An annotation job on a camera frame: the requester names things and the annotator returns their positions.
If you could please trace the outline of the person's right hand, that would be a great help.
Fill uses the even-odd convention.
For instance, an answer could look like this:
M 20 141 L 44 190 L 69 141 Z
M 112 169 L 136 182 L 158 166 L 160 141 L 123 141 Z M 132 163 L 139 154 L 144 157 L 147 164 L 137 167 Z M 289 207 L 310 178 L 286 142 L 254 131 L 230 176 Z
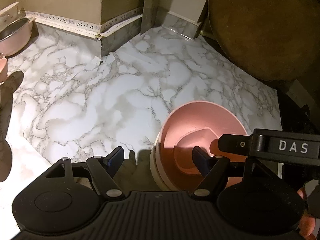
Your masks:
M 309 201 L 309 209 L 304 211 L 304 214 L 299 222 L 299 234 L 304 239 L 317 239 L 313 234 L 316 227 L 316 218 L 319 218 L 319 186 L 307 196 L 304 187 L 300 188 L 297 193 L 303 200 Z

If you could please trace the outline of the person's left hand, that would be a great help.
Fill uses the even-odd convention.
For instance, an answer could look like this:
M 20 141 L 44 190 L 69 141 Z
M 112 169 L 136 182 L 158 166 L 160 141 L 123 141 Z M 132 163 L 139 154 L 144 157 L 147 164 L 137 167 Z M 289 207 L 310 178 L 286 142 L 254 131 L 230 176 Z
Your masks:
M 0 53 L 0 83 L 4 82 L 8 77 L 8 60 Z

